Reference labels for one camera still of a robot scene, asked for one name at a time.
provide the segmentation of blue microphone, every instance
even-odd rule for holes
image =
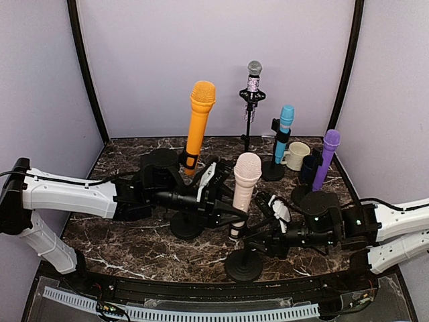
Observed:
[[[279,130],[283,133],[288,133],[290,131],[290,126],[294,121],[294,107],[291,105],[284,105],[282,108],[282,114],[280,115],[280,128]],[[284,151],[286,149],[287,142],[277,141],[277,146],[275,147],[275,163],[280,164],[282,161]]]

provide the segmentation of marble tabletop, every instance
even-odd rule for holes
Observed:
[[[101,154],[91,175],[102,179],[118,172],[137,170],[139,159],[156,148],[180,150],[186,138],[136,138],[110,141]],[[321,148],[320,138],[291,138],[311,148]],[[252,138],[250,151],[263,160],[270,159],[272,138]],[[204,166],[209,155],[227,160],[236,160],[243,152],[243,142],[236,137],[205,138],[198,167]],[[234,188],[233,176],[226,184]],[[286,169],[285,177],[278,182],[259,180],[258,191],[273,191],[290,200],[292,189],[298,184],[298,173]],[[344,180],[334,164],[331,165],[324,191],[335,192],[344,205],[352,201]],[[72,213],[64,231],[64,241],[80,250],[92,272],[168,282],[230,282],[225,274],[223,262],[234,250],[235,242],[228,238],[228,227],[205,229],[194,240],[184,241],[172,235],[168,218],[174,214],[157,208],[152,217],[134,222],[118,222],[100,219],[92,215]],[[263,215],[252,201],[249,208],[250,224],[263,219]],[[292,212],[292,220],[301,215]],[[263,257],[263,273],[259,280],[279,280],[303,276],[316,276],[346,270],[351,253],[342,252],[337,246],[323,256],[314,250],[291,248],[286,260]]]

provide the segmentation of metal grille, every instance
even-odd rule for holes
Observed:
[[[77,294],[71,294],[47,286],[43,296],[81,311],[97,313],[95,311],[97,305],[95,300],[87,299]],[[132,321],[136,322],[283,322],[319,317],[317,304],[240,313],[193,313],[144,309],[130,305],[126,307],[119,306],[128,313]]]

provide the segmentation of microphone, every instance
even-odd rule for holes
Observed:
[[[234,167],[235,192],[233,207],[247,212],[252,198],[253,188],[262,175],[261,159],[258,155],[246,152],[239,156]],[[229,237],[231,239],[240,238],[244,231],[245,222],[232,223]]]
[[[216,103],[216,87],[206,81],[197,82],[190,96],[192,113],[186,142],[185,174],[193,176],[200,156],[208,114]]]
[[[280,127],[279,130],[282,133],[289,133],[290,126],[294,121],[294,107],[291,105],[284,105],[282,108],[282,113],[280,114]],[[284,151],[286,149],[286,142],[282,142],[283,140],[277,140],[277,145],[275,146],[275,163],[280,164],[282,161]]]
[[[252,60],[247,66],[247,70],[249,71],[249,76],[247,77],[247,91],[250,94],[250,99],[252,100],[254,93],[257,93],[259,90],[259,75],[262,71],[262,65],[257,60]],[[244,120],[247,121],[249,117],[249,109],[251,109],[250,122],[255,120],[255,111],[257,107],[257,102],[252,103],[251,107],[246,105],[246,111],[244,114]]]
[[[335,129],[327,131],[323,138],[323,163],[318,167],[316,177],[313,181],[313,191],[319,191],[322,188],[324,179],[328,174],[328,169],[334,156],[336,148],[340,145],[340,132]]]

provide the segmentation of mug handle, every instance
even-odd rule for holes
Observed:
[[[288,164],[288,161],[285,159],[285,157],[289,155],[290,155],[290,151],[289,150],[285,151],[283,154],[282,161],[280,161],[280,164]]]

